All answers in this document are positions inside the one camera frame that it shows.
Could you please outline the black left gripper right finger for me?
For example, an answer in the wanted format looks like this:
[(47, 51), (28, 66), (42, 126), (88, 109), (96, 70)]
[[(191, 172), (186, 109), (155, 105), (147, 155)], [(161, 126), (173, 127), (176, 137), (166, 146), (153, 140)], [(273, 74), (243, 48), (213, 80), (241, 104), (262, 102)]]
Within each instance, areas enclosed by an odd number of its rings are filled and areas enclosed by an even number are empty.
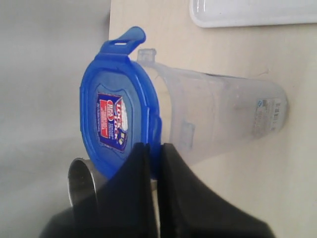
[(158, 177), (162, 238), (272, 238), (269, 225), (208, 188), (172, 144), (161, 147)]

